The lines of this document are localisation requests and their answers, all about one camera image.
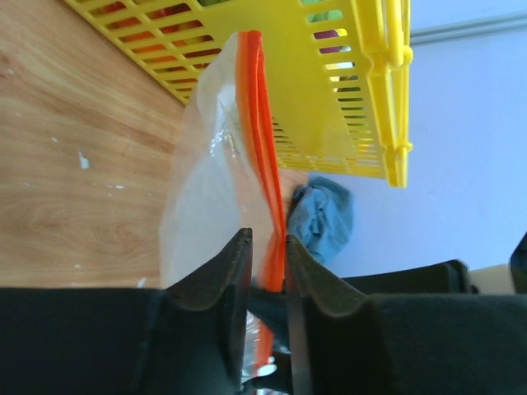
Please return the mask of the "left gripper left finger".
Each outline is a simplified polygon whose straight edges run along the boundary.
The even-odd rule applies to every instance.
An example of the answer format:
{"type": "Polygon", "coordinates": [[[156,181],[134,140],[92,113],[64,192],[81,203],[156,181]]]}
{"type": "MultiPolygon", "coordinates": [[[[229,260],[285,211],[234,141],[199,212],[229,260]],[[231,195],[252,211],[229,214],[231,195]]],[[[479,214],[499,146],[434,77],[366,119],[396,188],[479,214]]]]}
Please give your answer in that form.
{"type": "Polygon", "coordinates": [[[4,288],[4,394],[234,394],[252,232],[166,289],[4,288]]]}

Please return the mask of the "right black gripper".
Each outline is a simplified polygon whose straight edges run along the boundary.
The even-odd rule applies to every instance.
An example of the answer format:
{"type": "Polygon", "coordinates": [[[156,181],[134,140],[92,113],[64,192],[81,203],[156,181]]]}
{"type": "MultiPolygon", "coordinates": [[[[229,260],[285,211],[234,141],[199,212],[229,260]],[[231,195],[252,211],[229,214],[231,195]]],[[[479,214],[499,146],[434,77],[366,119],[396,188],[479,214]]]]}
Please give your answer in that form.
{"type": "Polygon", "coordinates": [[[470,270],[459,260],[344,280],[369,294],[482,294],[526,292],[526,238],[515,247],[508,263],[470,270]]]}

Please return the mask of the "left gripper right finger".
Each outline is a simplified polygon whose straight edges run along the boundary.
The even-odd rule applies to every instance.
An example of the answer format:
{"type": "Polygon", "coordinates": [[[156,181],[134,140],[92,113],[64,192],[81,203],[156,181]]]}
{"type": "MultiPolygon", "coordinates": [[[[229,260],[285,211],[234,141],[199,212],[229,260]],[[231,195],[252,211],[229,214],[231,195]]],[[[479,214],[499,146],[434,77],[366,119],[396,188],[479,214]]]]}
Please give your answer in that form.
{"type": "Polygon", "coordinates": [[[364,295],[286,239],[296,394],[523,394],[524,295],[364,295]]]}

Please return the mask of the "clear zip top bag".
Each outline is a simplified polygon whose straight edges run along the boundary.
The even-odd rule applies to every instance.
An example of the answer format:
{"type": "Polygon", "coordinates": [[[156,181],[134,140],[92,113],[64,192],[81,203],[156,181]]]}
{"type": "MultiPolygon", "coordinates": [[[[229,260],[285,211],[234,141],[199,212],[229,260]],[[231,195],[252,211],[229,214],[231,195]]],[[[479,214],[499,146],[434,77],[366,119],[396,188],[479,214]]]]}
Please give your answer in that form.
{"type": "Polygon", "coordinates": [[[253,233],[250,279],[280,291],[285,209],[257,30],[230,37],[185,107],[159,230],[161,284],[186,277],[242,228],[253,233]]]}

